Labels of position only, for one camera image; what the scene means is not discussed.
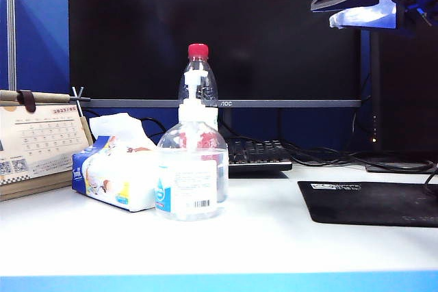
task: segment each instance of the calendar page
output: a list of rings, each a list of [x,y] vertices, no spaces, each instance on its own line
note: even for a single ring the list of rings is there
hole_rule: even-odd
[[[0,107],[0,185],[71,170],[86,147],[75,105]]]

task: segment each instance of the qr code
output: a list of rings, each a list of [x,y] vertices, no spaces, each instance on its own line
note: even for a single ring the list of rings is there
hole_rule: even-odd
[[[12,168],[10,162],[0,162],[0,174],[11,174]]]
[[[13,160],[12,165],[14,166],[15,172],[27,171],[27,163],[24,159]]]

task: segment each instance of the tissue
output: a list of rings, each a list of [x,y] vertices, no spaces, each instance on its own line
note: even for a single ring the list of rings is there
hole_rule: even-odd
[[[157,158],[138,119],[126,113],[90,119],[97,138],[73,155],[72,187],[130,211],[154,207]]]
[[[90,130],[98,136],[114,136],[114,143],[124,144],[133,150],[138,148],[155,149],[155,144],[146,136],[142,122],[128,113],[99,116],[90,119]]]

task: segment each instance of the bottle label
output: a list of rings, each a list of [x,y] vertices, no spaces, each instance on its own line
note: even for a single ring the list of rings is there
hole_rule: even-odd
[[[178,161],[159,167],[157,209],[189,215],[215,211],[218,203],[217,163]]]

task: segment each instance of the monitor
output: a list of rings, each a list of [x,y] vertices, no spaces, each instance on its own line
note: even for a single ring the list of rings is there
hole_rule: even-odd
[[[190,43],[221,107],[358,107],[361,40],[312,0],[69,0],[70,83],[96,107],[174,107]]]
[[[438,159],[438,29],[371,33],[376,149]]]

